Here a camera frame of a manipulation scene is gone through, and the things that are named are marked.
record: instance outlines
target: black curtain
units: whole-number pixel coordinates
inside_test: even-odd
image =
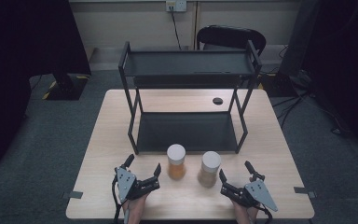
[[[0,158],[21,124],[29,77],[51,73],[90,75],[68,0],[0,1]]]

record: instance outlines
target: orange jar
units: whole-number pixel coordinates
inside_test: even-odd
[[[185,176],[185,148],[181,145],[174,144],[168,147],[168,176],[172,179],[178,180]]]

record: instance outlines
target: robotic arm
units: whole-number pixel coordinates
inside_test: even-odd
[[[117,223],[121,204],[123,204],[127,200],[138,199],[155,189],[159,189],[158,176],[161,173],[160,164],[158,164],[152,177],[142,181],[137,180],[136,175],[132,174],[130,171],[127,170],[127,168],[130,167],[133,159],[133,154],[130,154],[124,164],[115,168],[116,174],[112,182],[112,193],[116,204],[114,223]],[[120,199],[121,204],[117,202],[117,197],[115,194],[116,183],[118,187],[118,198]]]
[[[255,207],[259,210],[264,211],[268,215],[268,222],[272,220],[272,215],[267,208],[261,208],[257,205],[262,203],[266,207],[273,211],[278,211],[278,207],[272,200],[266,185],[264,184],[264,175],[259,174],[255,171],[252,164],[248,161],[245,162],[245,166],[252,176],[251,183],[246,184],[243,188],[236,188],[228,184],[226,176],[223,170],[220,170],[219,177],[222,181],[222,188],[220,193],[227,196],[232,201],[244,206],[244,207]]]

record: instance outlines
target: jar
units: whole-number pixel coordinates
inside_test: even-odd
[[[178,180],[185,176],[185,148],[181,145],[174,144],[168,147],[168,176],[172,179]]]
[[[198,174],[198,180],[203,187],[211,188],[216,183],[220,162],[220,155],[214,151],[207,151],[203,154],[202,165]]]

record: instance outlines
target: wall outlet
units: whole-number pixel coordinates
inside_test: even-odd
[[[176,0],[176,11],[178,11],[178,12],[187,11],[186,0]]]
[[[185,12],[187,11],[187,2],[186,0],[165,1],[165,10],[170,12],[170,7],[174,12]]]
[[[172,0],[172,1],[165,1],[165,10],[170,12],[172,9],[172,11],[176,10],[176,1]]]

